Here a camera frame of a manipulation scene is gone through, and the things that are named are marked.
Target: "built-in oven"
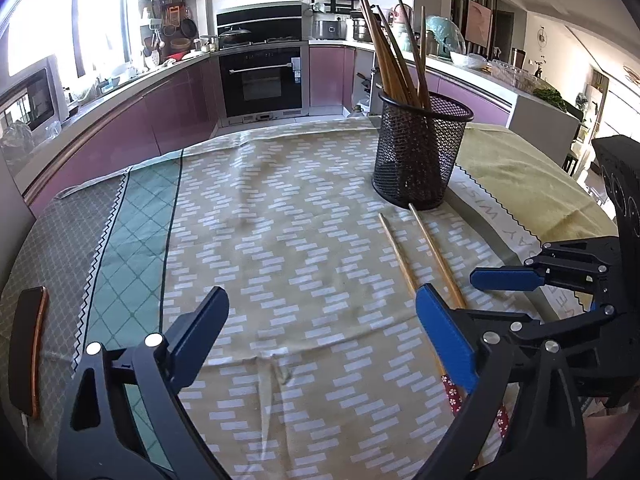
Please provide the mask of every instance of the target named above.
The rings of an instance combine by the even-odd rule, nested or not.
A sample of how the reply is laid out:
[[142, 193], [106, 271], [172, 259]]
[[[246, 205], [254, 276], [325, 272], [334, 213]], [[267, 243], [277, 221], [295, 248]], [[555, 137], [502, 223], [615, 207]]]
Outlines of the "built-in oven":
[[240, 46], [221, 51], [221, 126], [304, 116], [309, 110], [308, 43]]

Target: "oven handle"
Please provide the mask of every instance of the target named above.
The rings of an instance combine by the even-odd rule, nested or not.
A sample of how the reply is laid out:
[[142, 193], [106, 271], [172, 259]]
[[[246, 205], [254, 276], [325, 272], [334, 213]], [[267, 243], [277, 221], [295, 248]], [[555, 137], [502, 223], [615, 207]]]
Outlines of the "oven handle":
[[254, 68], [243, 68], [241, 70], [229, 70], [230, 74], [239, 74], [241, 72], [252, 72], [253, 70], [266, 70], [268, 68], [292, 68], [293, 63], [285, 63], [284, 65], [256, 66]]

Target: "frying pan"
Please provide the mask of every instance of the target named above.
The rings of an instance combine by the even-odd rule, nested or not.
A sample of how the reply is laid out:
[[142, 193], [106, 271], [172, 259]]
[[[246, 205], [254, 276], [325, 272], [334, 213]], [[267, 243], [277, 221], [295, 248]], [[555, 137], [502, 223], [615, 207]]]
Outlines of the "frying pan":
[[185, 38], [192, 40], [198, 35], [198, 26], [191, 18], [184, 18], [180, 22], [180, 31]]

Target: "chopsticks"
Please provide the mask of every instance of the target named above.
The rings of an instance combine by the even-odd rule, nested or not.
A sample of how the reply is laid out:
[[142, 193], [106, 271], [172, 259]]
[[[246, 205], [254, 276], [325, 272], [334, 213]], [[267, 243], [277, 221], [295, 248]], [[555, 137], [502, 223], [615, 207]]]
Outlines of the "chopsticks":
[[[398, 264], [400, 265], [400, 270], [406, 282], [407, 288], [409, 289], [409, 292], [411, 294], [415, 295], [418, 287], [415, 283], [412, 272], [411, 270], [409, 270], [406, 260], [404, 259], [404, 256], [402, 256], [400, 247], [396, 243], [394, 236], [391, 234], [391, 229], [386, 222], [386, 218], [382, 215], [382, 213], [378, 213], [378, 219], [380, 220], [380, 223], [385, 230], [386, 237], [388, 238], [389, 243], [394, 249], [394, 253], [396, 254], [396, 259], [398, 260]], [[440, 380], [442, 381], [442, 385], [444, 386], [447, 397], [449, 398], [451, 413], [455, 415], [462, 407], [462, 395], [460, 394], [460, 390], [458, 389], [458, 387], [453, 383], [453, 381], [451, 381], [451, 378], [447, 374], [447, 371], [444, 369], [442, 361], [440, 360], [440, 356], [435, 351], [435, 349], [432, 348], [432, 350], [436, 358], [436, 366], [438, 368]]]
[[[453, 308], [466, 308], [466, 301], [464, 296], [462, 295], [462, 291], [460, 291], [460, 288], [456, 283], [455, 278], [453, 277], [451, 269], [449, 268], [449, 264], [444, 259], [444, 256], [442, 256], [442, 254], [440, 253], [440, 250], [436, 245], [433, 236], [431, 236], [431, 233], [422, 222], [422, 219], [420, 218], [420, 215], [418, 215], [418, 212], [416, 211], [413, 204], [409, 204], [409, 209], [414, 214], [414, 217], [418, 222], [418, 227], [420, 228], [420, 231], [422, 231], [422, 234], [427, 241], [427, 245], [431, 249], [431, 253], [433, 253], [433, 257], [438, 264], [438, 269], [440, 270], [440, 273], [444, 278], [445, 283], [447, 284], [447, 289], [449, 289], [449, 293], [453, 297], [453, 300], [455, 302]], [[504, 407], [504, 403], [500, 405], [500, 410], [498, 410], [498, 413], [495, 416], [495, 421], [498, 425], [498, 429], [500, 430], [500, 436], [504, 438], [509, 428], [509, 414], [507, 412], [507, 409]]]
[[407, 97], [408, 89], [406, 88], [404, 78], [400, 72], [400, 67], [391, 53], [389, 44], [382, 35], [382, 30], [376, 23], [373, 12], [371, 12], [369, 0], [362, 0], [360, 7], [365, 17], [365, 21], [367, 22], [367, 27], [369, 27], [373, 45], [376, 49], [382, 85], [386, 94], [399, 103], [411, 104], [410, 99]]
[[412, 51], [414, 53], [415, 67], [418, 73], [418, 89], [415, 88], [414, 82], [411, 79], [409, 69], [402, 50], [398, 46], [395, 36], [389, 26], [384, 13], [379, 6], [376, 6], [380, 15], [380, 21], [388, 35], [388, 41], [382, 33], [382, 29], [378, 26], [375, 16], [371, 10], [369, 0], [362, 0], [360, 4], [360, 10], [362, 11], [367, 27], [371, 33], [371, 39], [373, 41], [376, 55], [378, 56], [378, 64], [380, 66], [380, 76], [382, 78], [382, 85], [385, 93], [393, 100], [398, 101], [401, 104], [411, 105], [417, 108], [425, 108], [427, 111], [431, 111], [431, 100], [429, 97], [429, 90], [427, 88], [427, 81], [424, 75], [424, 60], [421, 54], [426, 54], [426, 48], [420, 52], [418, 45], [415, 41], [414, 31], [411, 23], [406, 16], [406, 10], [404, 6], [401, 6], [402, 12], [404, 12], [405, 23], [409, 40], [412, 44]]
[[[404, 18], [404, 26], [406, 27], [406, 33], [409, 35], [409, 44], [411, 44], [411, 50], [414, 54], [414, 62], [416, 63], [416, 68], [420, 68], [422, 64], [422, 56], [420, 55], [420, 48], [418, 47], [417, 41], [415, 41], [414, 28], [411, 26], [411, 22], [409, 21], [409, 16], [406, 13], [406, 9], [404, 8], [404, 3], [402, 0], [398, 0], [400, 3], [400, 9], [402, 10], [402, 17]], [[420, 95], [420, 101], [422, 102], [422, 106], [425, 110], [431, 111], [431, 98], [429, 96], [429, 89], [427, 88], [427, 77], [424, 74], [424, 70], [417, 70], [418, 73], [418, 94]]]
[[424, 72], [427, 70], [427, 27], [426, 27], [426, 10], [424, 6], [420, 10], [420, 66], [418, 70]]
[[420, 228], [420, 231], [422, 231], [424, 238], [427, 240], [427, 245], [431, 249], [431, 253], [433, 253], [433, 257], [435, 258], [436, 263], [438, 264], [438, 269], [440, 270], [440, 273], [442, 274], [444, 281], [447, 283], [447, 288], [449, 289], [449, 293], [453, 296], [453, 299], [455, 302], [454, 308], [466, 308], [465, 298], [462, 295], [462, 292], [460, 291], [460, 288], [456, 283], [456, 280], [454, 279], [453, 274], [451, 273], [451, 269], [449, 269], [449, 265], [447, 264], [446, 260], [440, 253], [440, 250], [438, 249], [438, 246], [436, 245], [435, 240], [431, 236], [431, 233], [422, 223], [422, 219], [420, 218], [420, 215], [418, 215], [418, 212], [416, 211], [413, 204], [409, 204], [409, 209], [414, 214], [414, 217], [418, 222], [418, 227]]

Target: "stainless steel pot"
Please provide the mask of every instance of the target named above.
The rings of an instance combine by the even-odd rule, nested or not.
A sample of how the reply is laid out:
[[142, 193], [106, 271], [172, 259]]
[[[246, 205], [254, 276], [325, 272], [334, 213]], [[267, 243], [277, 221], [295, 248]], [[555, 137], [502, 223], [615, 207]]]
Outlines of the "stainless steel pot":
[[353, 20], [353, 39], [355, 41], [363, 41], [364, 43], [372, 42], [371, 33], [364, 18], [356, 18]]

